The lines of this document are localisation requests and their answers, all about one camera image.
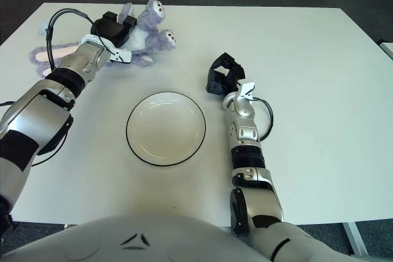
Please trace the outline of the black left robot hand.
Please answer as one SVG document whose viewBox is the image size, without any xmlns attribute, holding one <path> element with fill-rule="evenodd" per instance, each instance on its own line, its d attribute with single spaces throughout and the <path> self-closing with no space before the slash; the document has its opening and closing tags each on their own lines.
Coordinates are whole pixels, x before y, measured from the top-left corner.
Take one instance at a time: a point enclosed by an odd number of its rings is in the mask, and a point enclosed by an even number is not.
<svg viewBox="0 0 393 262">
<path fill-rule="evenodd" d="M 108 11 L 94 22 L 90 32 L 111 41 L 116 48 L 120 48 L 127 42 L 136 25 L 137 18 L 127 15 L 124 21 L 118 23 L 117 14 Z"/>
</svg>

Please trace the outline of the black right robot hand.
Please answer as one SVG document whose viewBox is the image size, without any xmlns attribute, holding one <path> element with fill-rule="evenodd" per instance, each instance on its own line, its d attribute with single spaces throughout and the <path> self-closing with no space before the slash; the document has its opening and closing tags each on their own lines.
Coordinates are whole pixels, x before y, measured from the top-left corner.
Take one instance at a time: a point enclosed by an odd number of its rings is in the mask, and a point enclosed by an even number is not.
<svg viewBox="0 0 393 262">
<path fill-rule="evenodd" d="M 245 78 L 244 69 L 228 53 L 221 54 L 208 71 L 206 91 L 211 94 L 226 96 L 238 91 L 238 80 Z"/>
</svg>

